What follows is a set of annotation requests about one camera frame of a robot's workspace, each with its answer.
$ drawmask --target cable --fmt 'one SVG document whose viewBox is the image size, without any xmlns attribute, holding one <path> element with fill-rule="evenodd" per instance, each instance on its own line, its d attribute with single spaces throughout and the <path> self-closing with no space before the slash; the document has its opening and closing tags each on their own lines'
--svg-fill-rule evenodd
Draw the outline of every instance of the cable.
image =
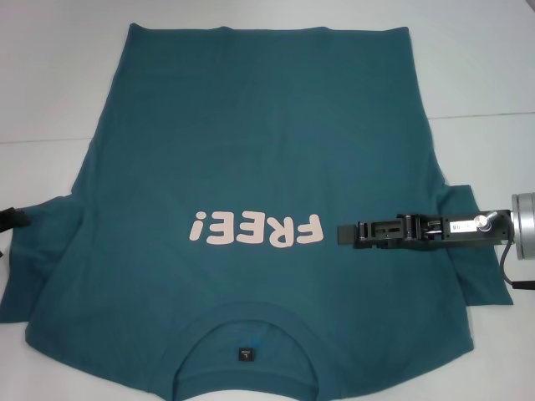
<svg viewBox="0 0 535 401">
<path fill-rule="evenodd" d="M 503 280 L 505 280 L 508 284 L 512 285 L 511 279 L 509 279 L 509 277 L 507 277 L 507 274 L 505 274 L 504 265 L 505 265 L 505 258 L 512 245 L 512 240 L 515 237 L 515 226 L 512 224 L 511 217 L 507 213 L 500 212 L 499 214 L 500 216 L 505 217 L 507 219 L 507 223 L 509 224 L 509 238 L 507 239 L 507 245 L 505 245 L 505 249 L 503 250 L 502 257 L 500 258 L 500 271 L 502 272 Z"/>
</svg>

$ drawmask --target black clamp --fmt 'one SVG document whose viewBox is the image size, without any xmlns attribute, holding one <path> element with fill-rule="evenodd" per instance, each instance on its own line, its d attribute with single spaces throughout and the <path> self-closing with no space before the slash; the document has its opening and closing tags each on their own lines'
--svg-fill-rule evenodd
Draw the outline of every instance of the black clamp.
<svg viewBox="0 0 535 401">
<path fill-rule="evenodd" d="M 497 211 L 488 230 L 479 230 L 474 219 L 488 212 L 450 216 L 398 215 L 388 221 L 359 221 L 338 227 L 338 244 L 355 249 L 378 247 L 432 251 L 450 247 L 495 246 L 507 242 L 512 232 L 510 211 Z"/>
<path fill-rule="evenodd" d="M 11 230 L 15 227 L 25 227 L 30 225 L 30 220 L 23 211 L 16 211 L 12 207 L 5 211 L 0 211 L 0 232 Z"/>
</svg>

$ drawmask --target shirt sleeve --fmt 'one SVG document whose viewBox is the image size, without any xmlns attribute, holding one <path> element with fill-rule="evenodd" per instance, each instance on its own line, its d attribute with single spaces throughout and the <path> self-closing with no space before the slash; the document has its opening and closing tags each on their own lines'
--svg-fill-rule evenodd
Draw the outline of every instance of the shirt sleeve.
<svg viewBox="0 0 535 401">
<path fill-rule="evenodd" d="M 79 229 L 83 208 L 71 196 L 23 209 L 30 226 L 15 228 L 0 323 L 27 322 L 39 294 Z"/>
<path fill-rule="evenodd" d="M 439 192 L 442 215 L 479 211 L 469 185 L 447 186 Z M 493 247 L 447 250 L 467 306 L 512 305 Z"/>
</svg>

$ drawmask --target white table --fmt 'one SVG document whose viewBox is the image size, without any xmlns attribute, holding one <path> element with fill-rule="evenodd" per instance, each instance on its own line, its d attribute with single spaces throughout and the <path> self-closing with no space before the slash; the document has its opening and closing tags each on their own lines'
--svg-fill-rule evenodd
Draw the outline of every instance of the white table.
<svg viewBox="0 0 535 401">
<path fill-rule="evenodd" d="M 0 210 L 69 193 L 132 22 L 147 28 L 408 26 L 449 183 L 471 184 L 482 209 L 507 209 L 510 194 L 535 191 L 535 13 L 524 0 L 2 0 Z M 485 184 L 489 177 L 493 185 Z M 0 249 L 9 242 L 9 233 L 0 235 Z M 0 295 L 7 261 L 0 260 Z M 535 279 L 534 266 L 516 261 L 514 251 L 507 259 L 517 280 Z M 535 292 L 512 296 L 514 307 L 469 308 L 475 351 L 360 399 L 533 399 Z M 24 328 L 0 325 L 1 400 L 158 399 L 44 357 L 26 345 Z M 283 398 L 233 391 L 197 399 Z"/>
</svg>

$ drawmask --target fabric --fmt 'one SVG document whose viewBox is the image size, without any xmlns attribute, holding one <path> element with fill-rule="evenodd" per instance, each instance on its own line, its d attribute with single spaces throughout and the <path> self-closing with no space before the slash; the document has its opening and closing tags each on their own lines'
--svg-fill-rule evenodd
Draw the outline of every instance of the fabric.
<svg viewBox="0 0 535 401">
<path fill-rule="evenodd" d="M 0 319 L 165 400 L 372 393 L 472 350 L 466 305 L 511 298 L 493 249 L 356 251 L 336 227 L 473 211 L 406 28 L 131 25 L 72 195 L 14 232 Z"/>
</svg>

